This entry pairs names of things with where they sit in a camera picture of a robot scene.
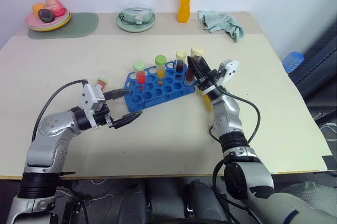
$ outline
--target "pink plate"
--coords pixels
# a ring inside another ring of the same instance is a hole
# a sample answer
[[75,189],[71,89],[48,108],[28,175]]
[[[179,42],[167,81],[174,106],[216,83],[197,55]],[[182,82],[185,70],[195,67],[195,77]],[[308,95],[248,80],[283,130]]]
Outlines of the pink plate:
[[63,19],[68,17],[68,9],[65,9],[65,13],[62,16],[55,17],[54,21],[50,23],[44,23],[41,19],[37,18],[34,13],[30,13],[26,19],[25,22],[30,27],[49,27],[51,25],[55,25],[58,22],[61,22]]

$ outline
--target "light green towel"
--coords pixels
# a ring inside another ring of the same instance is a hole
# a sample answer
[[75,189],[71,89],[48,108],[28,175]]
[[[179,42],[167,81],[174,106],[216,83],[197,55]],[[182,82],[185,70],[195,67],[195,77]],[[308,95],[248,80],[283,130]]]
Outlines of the light green towel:
[[235,42],[240,41],[243,36],[243,28],[238,21],[227,13],[217,13],[214,11],[198,11],[198,19],[200,23],[205,23],[205,30],[210,33],[224,30],[229,33]]

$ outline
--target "blue container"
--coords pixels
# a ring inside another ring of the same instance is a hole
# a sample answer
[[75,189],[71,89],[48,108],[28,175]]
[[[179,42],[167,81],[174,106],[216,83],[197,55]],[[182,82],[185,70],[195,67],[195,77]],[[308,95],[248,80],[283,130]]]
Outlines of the blue container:
[[157,78],[156,66],[146,68],[145,84],[137,83],[135,72],[131,72],[127,75],[124,88],[130,89],[131,93],[124,97],[130,112],[137,112],[172,99],[180,98],[195,91],[193,85],[186,86],[184,84],[187,65],[184,65],[182,73],[176,73],[174,71],[174,63],[173,61],[166,63],[164,79]]
[[304,61],[304,55],[299,52],[291,52],[283,60],[282,64],[287,73],[293,72]]

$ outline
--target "blue test tube rack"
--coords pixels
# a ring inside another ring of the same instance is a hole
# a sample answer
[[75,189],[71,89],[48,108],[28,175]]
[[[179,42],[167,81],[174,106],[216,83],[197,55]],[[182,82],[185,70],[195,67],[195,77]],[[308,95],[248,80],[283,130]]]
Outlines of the blue test tube rack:
[[191,94],[195,91],[194,84],[184,84],[187,65],[184,64],[182,73],[174,70],[174,61],[166,63],[165,78],[159,79],[156,75],[156,66],[145,69],[146,82],[138,84],[135,72],[127,75],[125,89],[131,90],[125,97],[127,108],[130,112],[137,112],[157,104]]

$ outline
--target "yellow cap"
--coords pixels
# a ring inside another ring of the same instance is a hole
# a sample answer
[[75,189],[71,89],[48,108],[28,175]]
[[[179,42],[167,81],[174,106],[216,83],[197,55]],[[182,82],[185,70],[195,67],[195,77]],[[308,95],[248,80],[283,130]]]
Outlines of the yellow cap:
[[191,56],[203,56],[205,50],[202,47],[191,48]]
[[185,60],[187,57],[187,52],[185,50],[177,50],[177,52],[175,53],[175,56],[177,57],[177,60]]

